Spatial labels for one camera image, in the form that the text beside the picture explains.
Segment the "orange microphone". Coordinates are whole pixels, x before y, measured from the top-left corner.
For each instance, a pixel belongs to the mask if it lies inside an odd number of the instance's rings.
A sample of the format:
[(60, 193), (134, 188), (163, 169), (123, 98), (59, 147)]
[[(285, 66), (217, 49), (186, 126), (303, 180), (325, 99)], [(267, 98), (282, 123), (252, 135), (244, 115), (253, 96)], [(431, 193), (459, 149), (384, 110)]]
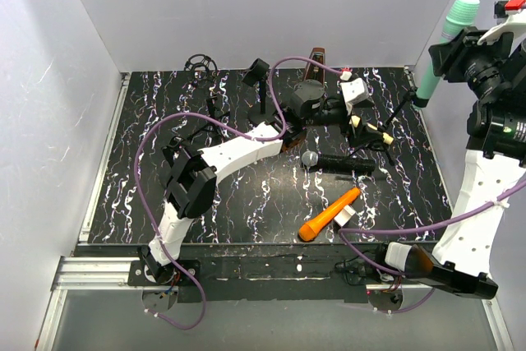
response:
[(354, 187), (345, 192), (340, 198), (329, 205), (314, 219), (308, 220), (299, 230), (298, 236), (304, 242), (313, 241), (321, 230), (334, 221), (334, 217), (346, 206), (351, 205), (359, 198), (361, 191)]

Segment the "black silver-mesh microphone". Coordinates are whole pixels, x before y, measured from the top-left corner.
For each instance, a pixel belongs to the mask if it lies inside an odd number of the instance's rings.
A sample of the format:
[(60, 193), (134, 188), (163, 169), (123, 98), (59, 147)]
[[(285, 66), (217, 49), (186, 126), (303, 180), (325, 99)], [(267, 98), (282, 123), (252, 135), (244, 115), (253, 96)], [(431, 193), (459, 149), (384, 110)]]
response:
[(376, 162), (372, 159), (324, 155), (310, 150), (302, 154), (301, 161), (304, 167), (322, 169), (323, 171), (333, 173), (372, 173), (376, 168)]

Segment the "short round-base mic stand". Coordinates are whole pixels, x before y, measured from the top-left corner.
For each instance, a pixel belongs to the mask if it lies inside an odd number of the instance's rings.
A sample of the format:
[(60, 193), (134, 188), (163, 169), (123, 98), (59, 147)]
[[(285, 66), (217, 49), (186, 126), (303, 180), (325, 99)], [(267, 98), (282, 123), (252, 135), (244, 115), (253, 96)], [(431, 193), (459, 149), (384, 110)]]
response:
[(180, 151), (180, 145), (184, 141), (180, 136), (174, 136), (167, 145), (162, 148), (165, 160), (172, 165)]

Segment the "tripod stand for green mic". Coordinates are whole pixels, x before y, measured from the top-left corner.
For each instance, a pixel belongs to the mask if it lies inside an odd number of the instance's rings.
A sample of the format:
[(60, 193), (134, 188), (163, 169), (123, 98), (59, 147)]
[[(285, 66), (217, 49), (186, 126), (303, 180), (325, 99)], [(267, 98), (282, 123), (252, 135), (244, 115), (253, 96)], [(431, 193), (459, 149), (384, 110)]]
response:
[[(417, 98), (417, 90), (418, 88), (412, 83), (404, 94), (401, 102), (393, 110), (392, 114), (385, 120), (385, 122), (377, 126), (377, 130), (381, 135), (384, 135), (389, 131), (392, 122), (405, 107), (415, 102)], [(367, 146), (367, 148), (371, 151), (382, 153), (387, 160), (387, 164), (395, 166), (395, 162), (390, 154), (390, 144), (384, 142), (384, 138), (373, 141)]]

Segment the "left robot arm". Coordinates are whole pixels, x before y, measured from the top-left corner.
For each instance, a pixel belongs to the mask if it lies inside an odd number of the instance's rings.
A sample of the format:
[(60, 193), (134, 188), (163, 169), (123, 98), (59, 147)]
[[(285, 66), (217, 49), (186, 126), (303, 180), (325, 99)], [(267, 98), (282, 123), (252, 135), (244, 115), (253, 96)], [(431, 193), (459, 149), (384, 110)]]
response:
[(196, 148), (182, 141), (164, 148), (169, 173), (164, 182), (164, 212), (153, 223), (155, 236), (139, 257), (155, 284), (176, 279), (182, 242), (194, 220), (212, 205), (216, 187), (229, 175), (261, 159), (277, 156), (300, 144), (308, 127), (337, 125), (356, 148), (385, 149), (393, 143), (383, 127), (374, 127), (353, 114), (369, 105), (362, 79), (344, 82), (336, 96), (328, 97), (316, 80), (296, 85), (288, 102), (266, 113), (249, 132), (218, 145)]

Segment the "green microphone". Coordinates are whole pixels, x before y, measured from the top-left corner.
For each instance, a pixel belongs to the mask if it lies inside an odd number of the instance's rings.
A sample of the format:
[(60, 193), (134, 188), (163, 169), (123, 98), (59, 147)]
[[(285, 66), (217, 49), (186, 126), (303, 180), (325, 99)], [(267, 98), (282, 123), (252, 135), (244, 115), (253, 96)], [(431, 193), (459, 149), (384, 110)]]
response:
[[(463, 28), (472, 25), (479, 6), (480, 0), (455, 0), (445, 17), (439, 44), (449, 43)], [(434, 75), (432, 61), (429, 61), (413, 98), (415, 108), (426, 108), (439, 80), (440, 77)]]

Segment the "tripod shock-mount mic stand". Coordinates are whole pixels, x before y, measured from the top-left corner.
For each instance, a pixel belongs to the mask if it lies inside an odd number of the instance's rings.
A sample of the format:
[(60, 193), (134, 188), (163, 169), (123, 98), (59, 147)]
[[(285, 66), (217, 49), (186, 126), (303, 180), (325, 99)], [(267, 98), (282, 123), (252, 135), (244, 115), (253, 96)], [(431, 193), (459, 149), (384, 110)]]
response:
[[(218, 103), (219, 94), (215, 92), (215, 83), (219, 76), (219, 69), (214, 59), (203, 53), (191, 55), (185, 62), (184, 70), (191, 73), (190, 85), (194, 88), (207, 89), (209, 93), (205, 98), (207, 116), (215, 121), (226, 124), (226, 118), (230, 111), (221, 112), (221, 105)], [(227, 140), (226, 131), (211, 121), (206, 121), (193, 133), (183, 137), (183, 141), (191, 143), (193, 139), (201, 133), (206, 133), (213, 145), (223, 143)]]

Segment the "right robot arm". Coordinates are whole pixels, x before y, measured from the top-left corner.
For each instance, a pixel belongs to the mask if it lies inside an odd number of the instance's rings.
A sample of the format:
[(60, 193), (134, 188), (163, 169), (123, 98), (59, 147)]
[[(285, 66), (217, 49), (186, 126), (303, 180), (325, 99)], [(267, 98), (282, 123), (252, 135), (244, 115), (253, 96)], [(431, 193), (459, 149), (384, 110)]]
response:
[(525, 174), (525, 44), (514, 33), (475, 27), (430, 47), (433, 73), (449, 83), (467, 83), (476, 95), (467, 120), (465, 169), (453, 217), (431, 252), (390, 242), (372, 262), (381, 283), (406, 278), (458, 296), (492, 299), (491, 247), (507, 197)]

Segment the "cream microphone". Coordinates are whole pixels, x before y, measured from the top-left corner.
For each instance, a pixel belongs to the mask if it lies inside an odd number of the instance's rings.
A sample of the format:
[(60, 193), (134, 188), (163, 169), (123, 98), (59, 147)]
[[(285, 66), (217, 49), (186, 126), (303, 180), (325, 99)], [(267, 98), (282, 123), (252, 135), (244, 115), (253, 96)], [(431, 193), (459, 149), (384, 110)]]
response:
[(394, 142), (394, 138), (387, 132), (383, 132), (369, 122), (364, 122), (356, 115), (350, 118), (349, 124), (352, 126), (351, 136), (358, 144), (369, 144), (373, 141), (379, 141), (380, 143), (391, 145)]

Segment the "round-base stand for cream mic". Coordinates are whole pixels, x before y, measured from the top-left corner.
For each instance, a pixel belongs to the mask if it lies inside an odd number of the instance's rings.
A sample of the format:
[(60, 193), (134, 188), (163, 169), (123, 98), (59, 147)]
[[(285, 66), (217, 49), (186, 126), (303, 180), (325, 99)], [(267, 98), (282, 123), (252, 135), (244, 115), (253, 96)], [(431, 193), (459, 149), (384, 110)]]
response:
[(254, 126), (262, 122), (272, 122), (273, 119), (275, 107), (267, 95), (267, 77), (269, 70), (270, 65), (262, 59), (257, 58), (244, 72), (242, 77), (243, 84), (258, 89), (259, 102), (247, 111), (247, 119)]

